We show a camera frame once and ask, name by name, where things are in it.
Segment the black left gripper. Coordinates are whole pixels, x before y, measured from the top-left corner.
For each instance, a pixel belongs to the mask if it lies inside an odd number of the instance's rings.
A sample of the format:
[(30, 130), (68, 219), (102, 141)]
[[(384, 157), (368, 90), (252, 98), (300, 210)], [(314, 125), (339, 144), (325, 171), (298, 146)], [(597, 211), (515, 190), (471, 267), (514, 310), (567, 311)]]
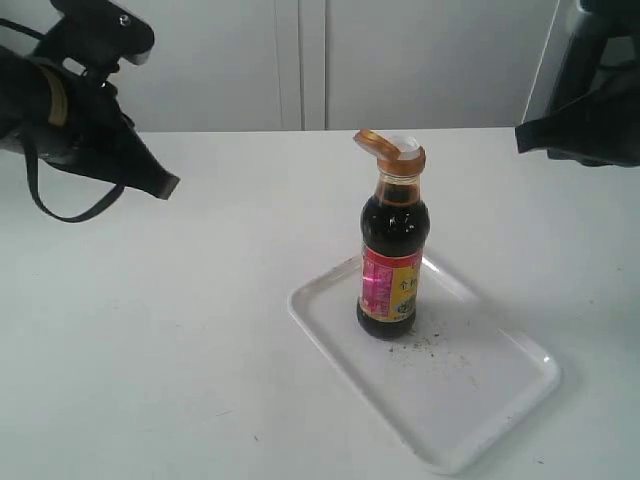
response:
[(47, 67), (66, 94), (62, 151), (49, 164), (79, 176), (123, 183), (168, 200), (180, 178), (166, 170), (133, 130), (133, 122), (117, 101), (118, 89), (84, 69), (76, 74), (61, 65)]

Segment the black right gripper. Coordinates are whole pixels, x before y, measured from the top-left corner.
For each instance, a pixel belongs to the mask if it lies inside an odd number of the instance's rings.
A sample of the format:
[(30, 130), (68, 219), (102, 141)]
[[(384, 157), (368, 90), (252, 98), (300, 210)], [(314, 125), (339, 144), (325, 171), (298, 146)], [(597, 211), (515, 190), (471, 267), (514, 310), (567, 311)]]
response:
[(520, 153), (556, 151), (584, 166), (639, 164), (639, 91), (599, 89), (515, 128)]

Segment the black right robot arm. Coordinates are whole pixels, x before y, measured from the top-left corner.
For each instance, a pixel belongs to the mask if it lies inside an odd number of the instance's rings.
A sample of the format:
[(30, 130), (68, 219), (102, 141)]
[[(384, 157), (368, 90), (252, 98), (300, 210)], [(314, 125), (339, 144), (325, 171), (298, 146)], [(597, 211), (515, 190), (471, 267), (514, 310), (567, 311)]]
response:
[(519, 153), (638, 166), (638, 2), (558, 2), (515, 139)]

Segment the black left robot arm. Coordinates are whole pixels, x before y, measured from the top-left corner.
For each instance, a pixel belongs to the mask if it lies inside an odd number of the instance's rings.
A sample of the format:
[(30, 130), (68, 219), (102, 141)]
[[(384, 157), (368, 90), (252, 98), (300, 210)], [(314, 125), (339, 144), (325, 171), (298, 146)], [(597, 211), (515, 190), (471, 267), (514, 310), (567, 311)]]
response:
[(135, 131), (113, 86), (46, 59), (1, 49), (1, 149), (22, 154), (26, 132), (37, 157), (62, 172), (120, 184), (167, 200), (179, 178)]

